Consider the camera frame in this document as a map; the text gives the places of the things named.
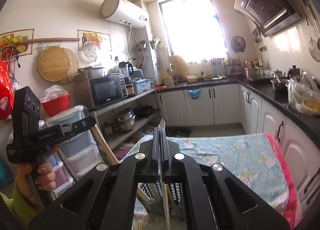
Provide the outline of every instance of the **red bowl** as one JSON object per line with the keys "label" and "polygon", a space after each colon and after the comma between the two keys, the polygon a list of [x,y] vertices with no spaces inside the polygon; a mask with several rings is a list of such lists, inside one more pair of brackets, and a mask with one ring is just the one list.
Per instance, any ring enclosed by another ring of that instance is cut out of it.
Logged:
{"label": "red bowl", "polygon": [[42,103],[44,110],[54,116],[70,108],[70,94]]}

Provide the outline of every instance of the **blender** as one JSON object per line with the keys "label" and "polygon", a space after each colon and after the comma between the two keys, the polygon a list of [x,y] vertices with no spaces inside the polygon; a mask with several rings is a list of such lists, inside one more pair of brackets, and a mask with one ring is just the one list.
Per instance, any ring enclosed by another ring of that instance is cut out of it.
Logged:
{"label": "blender", "polygon": [[123,74],[124,82],[126,84],[132,83],[130,76],[133,74],[133,66],[130,62],[120,62],[119,72],[120,74]]}

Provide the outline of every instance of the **red bag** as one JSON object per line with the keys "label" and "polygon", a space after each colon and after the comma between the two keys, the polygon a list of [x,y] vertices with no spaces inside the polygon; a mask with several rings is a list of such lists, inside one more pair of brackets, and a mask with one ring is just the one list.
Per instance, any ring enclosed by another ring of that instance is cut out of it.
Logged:
{"label": "red bag", "polygon": [[0,120],[11,114],[14,92],[9,78],[7,62],[0,62]]}

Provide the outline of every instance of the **hand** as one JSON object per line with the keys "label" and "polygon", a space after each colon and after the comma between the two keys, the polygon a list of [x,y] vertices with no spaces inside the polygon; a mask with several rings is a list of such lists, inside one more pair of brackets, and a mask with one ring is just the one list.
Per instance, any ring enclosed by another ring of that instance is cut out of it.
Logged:
{"label": "hand", "polygon": [[[58,145],[51,147],[51,152],[47,154],[47,158],[57,152]],[[33,205],[37,205],[36,198],[33,196],[29,187],[26,175],[30,174],[33,168],[36,167],[36,162],[25,162],[18,164],[17,181],[19,189],[22,195]],[[40,176],[35,180],[36,185],[39,185],[39,189],[54,190],[56,187],[55,178],[56,174],[53,172],[53,167],[50,162],[42,163],[38,168]]]}

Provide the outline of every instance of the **blanket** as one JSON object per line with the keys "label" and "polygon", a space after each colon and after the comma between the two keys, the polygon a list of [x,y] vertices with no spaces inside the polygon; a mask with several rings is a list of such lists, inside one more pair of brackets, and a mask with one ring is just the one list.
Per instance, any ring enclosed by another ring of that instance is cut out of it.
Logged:
{"label": "blanket", "polygon": [[[137,153],[140,144],[152,138],[144,136],[124,158]],[[297,216],[300,203],[289,166],[269,134],[167,139],[178,143],[182,153],[200,164],[225,166],[294,228],[300,218]]]}

